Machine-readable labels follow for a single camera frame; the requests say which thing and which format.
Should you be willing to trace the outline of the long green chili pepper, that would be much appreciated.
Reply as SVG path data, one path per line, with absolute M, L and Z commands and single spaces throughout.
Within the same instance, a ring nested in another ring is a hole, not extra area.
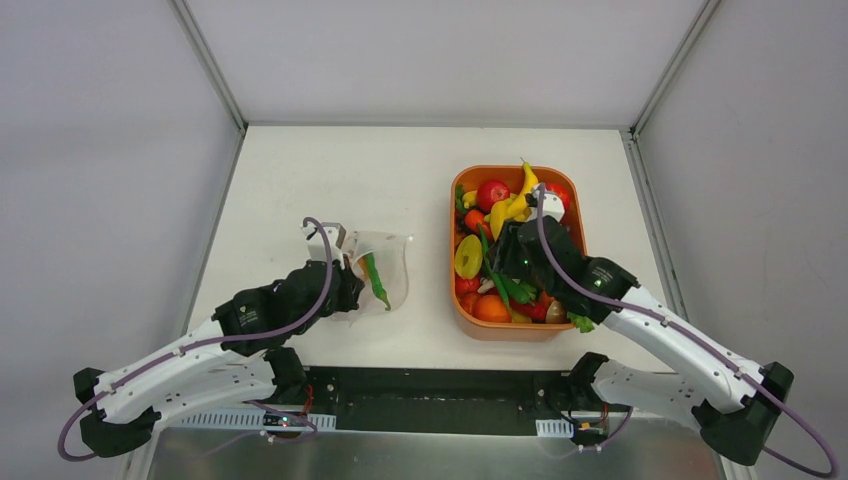
M 363 260 L 365 265 L 364 270 L 370 280 L 373 295 L 384 305 L 385 311 L 390 311 L 392 309 L 392 306 L 388 297 L 388 293 L 382 283 L 382 279 L 376 265 L 376 257 L 374 253 L 369 252 L 365 254 Z

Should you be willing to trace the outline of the clear zip top bag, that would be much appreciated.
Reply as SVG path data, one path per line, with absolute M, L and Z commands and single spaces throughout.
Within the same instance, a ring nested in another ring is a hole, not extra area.
M 331 247 L 336 260 L 363 287 L 356 295 L 357 307 L 336 313 L 334 319 L 350 324 L 366 317 L 385 315 L 399 309 L 409 293 L 406 252 L 411 235 L 382 231 L 352 231 Z

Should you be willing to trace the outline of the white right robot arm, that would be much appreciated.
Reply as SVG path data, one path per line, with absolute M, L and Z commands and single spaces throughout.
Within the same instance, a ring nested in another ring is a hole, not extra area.
M 586 256 L 565 227 L 510 221 L 493 246 L 496 272 L 526 281 L 569 313 L 615 331 L 672 369 L 670 376 L 629 368 L 588 353 L 575 365 L 569 400 L 583 410 L 630 405 L 700 434 L 718 454 L 752 466 L 765 449 L 794 374 L 779 362 L 761 365 L 708 338 L 663 306 L 636 276 L 604 257 Z

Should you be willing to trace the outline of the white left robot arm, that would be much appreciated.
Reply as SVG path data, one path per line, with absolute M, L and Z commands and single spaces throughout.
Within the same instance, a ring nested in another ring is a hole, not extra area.
M 246 289 L 185 336 L 111 372 L 73 376 L 90 457 L 133 451 L 191 415 L 241 402 L 298 404 L 308 380 L 286 342 L 322 317 L 355 311 L 365 287 L 347 263 L 308 261 L 286 278 Z

